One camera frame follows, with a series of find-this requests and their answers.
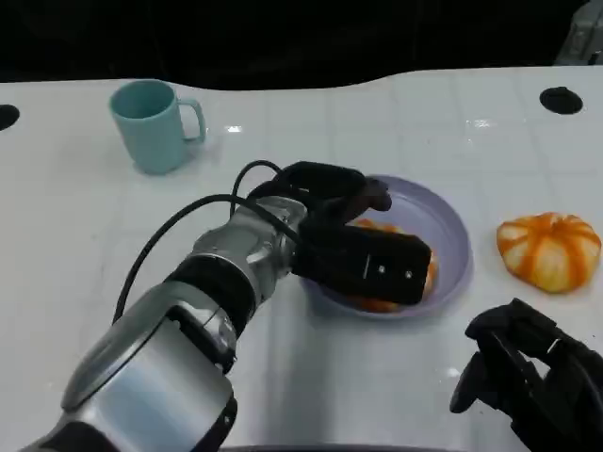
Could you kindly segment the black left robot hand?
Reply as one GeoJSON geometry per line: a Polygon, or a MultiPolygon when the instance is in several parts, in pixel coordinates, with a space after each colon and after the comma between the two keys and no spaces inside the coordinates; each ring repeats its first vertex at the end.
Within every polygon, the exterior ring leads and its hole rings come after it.
{"type": "Polygon", "coordinates": [[[325,222],[346,224],[367,210],[386,212],[392,206],[387,184],[357,169],[301,161],[273,181],[325,222]]]}

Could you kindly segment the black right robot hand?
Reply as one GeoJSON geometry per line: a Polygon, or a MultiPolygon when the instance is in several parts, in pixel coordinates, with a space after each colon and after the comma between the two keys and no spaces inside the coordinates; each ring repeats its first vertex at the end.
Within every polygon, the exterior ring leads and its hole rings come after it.
{"type": "Polygon", "coordinates": [[[602,358],[521,299],[477,315],[465,330],[478,351],[449,409],[477,400],[504,412],[531,451],[602,448],[602,358]]]}

